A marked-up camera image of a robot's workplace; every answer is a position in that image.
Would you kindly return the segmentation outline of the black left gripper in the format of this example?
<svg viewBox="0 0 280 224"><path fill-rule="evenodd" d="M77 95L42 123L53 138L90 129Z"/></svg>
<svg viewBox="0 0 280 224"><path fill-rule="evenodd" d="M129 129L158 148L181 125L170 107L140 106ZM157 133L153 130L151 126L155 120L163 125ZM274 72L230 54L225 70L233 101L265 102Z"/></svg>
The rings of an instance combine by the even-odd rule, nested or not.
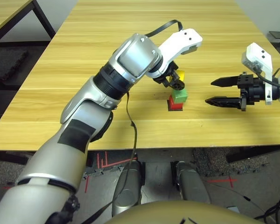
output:
<svg viewBox="0 0 280 224"><path fill-rule="evenodd" d="M171 87L174 90L183 90L184 71L176 71L178 68L177 64L172 61L165 72L153 80L158 84L163 84L165 87Z"/></svg>

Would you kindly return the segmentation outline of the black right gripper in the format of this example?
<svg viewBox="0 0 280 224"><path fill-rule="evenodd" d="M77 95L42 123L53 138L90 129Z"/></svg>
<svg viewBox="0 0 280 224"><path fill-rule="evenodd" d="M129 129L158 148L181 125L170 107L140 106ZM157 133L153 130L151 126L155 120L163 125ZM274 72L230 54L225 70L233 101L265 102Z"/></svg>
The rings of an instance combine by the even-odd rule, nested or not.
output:
<svg viewBox="0 0 280 224"><path fill-rule="evenodd" d="M246 111L248 105L254 105L255 102L265 100L265 84L259 78L252 74L243 72L239 76L221 77L210 83L219 87L231 87L237 85L240 89L239 98L231 97L212 97L205 102L212 106L237 108Z"/></svg>

